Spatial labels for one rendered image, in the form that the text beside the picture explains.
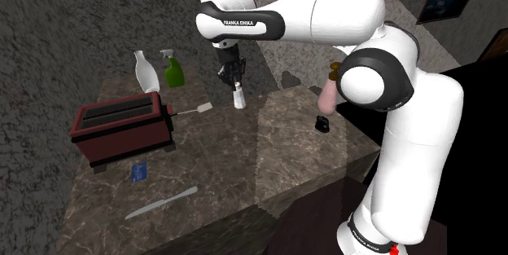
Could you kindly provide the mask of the white shaker bottle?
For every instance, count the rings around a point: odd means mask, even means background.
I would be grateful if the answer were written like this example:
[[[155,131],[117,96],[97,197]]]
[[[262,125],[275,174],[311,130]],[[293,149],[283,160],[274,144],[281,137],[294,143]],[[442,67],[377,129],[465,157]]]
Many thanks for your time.
[[[244,109],[247,106],[243,93],[243,88],[239,81],[236,81],[234,83],[233,99],[234,99],[234,107],[236,109]]]

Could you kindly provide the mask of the green spray bottle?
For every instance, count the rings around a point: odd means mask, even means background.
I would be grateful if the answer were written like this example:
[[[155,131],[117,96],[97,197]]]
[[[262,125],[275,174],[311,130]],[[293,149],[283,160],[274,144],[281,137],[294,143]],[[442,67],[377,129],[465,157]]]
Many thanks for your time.
[[[173,57],[174,51],[172,49],[161,50],[163,58],[169,62],[169,67],[164,72],[164,78],[169,87],[179,87],[185,85],[185,76],[182,71],[181,65]]]

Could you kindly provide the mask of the white milk bottle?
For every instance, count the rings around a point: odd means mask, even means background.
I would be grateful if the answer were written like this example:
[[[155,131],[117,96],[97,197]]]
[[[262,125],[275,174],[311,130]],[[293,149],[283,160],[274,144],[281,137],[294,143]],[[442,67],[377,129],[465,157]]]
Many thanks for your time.
[[[153,66],[145,58],[143,51],[135,51],[134,56],[136,59],[135,75],[142,91],[144,93],[159,92],[158,76]]]

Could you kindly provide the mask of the pink vase brown top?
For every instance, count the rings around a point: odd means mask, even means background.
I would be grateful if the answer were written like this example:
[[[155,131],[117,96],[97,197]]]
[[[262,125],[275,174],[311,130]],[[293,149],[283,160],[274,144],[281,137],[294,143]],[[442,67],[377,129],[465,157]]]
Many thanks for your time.
[[[334,62],[330,64],[331,71],[329,72],[328,79],[322,88],[322,91],[317,99],[318,110],[325,115],[331,115],[335,112],[337,105],[337,94],[338,90],[336,87],[336,81],[339,78],[339,67],[340,62]]]

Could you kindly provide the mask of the small black object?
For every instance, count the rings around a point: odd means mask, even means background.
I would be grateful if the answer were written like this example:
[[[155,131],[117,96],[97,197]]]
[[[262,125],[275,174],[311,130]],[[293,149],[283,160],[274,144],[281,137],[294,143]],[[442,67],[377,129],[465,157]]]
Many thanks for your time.
[[[321,133],[328,133],[330,131],[329,120],[324,116],[317,116],[314,127]]]

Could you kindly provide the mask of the dark red toaster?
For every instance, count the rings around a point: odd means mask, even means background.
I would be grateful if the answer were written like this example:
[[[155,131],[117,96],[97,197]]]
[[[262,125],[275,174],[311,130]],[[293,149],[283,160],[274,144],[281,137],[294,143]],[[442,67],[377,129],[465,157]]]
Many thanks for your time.
[[[98,174],[115,161],[175,150],[172,116],[156,92],[128,96],[80,107],[70,137]]]

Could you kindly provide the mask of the blue card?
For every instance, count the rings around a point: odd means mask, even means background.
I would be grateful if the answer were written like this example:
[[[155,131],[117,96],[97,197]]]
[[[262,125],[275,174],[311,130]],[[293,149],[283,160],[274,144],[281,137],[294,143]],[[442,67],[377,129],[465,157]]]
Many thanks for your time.
[[[142,162],[132,166],[131,182],[142,181],[147,178],[147,163]]]

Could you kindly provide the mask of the grey kitchen knife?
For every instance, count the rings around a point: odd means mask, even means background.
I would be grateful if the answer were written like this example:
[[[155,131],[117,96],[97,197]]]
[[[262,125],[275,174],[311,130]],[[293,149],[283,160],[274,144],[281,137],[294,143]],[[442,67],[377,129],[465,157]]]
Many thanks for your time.
[[[156,209],[156,208],[159,208],[160,206],[164,205],[164,204],[167,204],[171,201],[174,201],[174,200],[177,200],[177,199],[180,199],[182,197],[185,197],[185,196],[190,196],[192,194],[195,194],[196,192],[198,191],[198,187],[191,187],[175,196],[172,196],[172,197],[169,197],[167,199],[164,199],[164,200],[158,200],[154,203],[151,203],[149,205],[146,205],[140,209],[137,209],[135,211],[133,211],[132,213],[128,214],[126,217],[125,217],[125,220],[127,219],[130,219],[130,218],[134,218],[142,213],[145,213],[145,212],[148,212],[150,210],[153,210],[153,209]]]

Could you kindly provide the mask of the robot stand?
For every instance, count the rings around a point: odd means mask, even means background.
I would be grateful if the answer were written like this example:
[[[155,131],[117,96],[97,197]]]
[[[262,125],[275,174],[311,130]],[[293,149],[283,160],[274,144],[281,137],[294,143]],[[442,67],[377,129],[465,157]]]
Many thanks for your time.
[[[294,201],[262,255],[343,255],[337,229],[366,190],[366,185],[342,178]]]

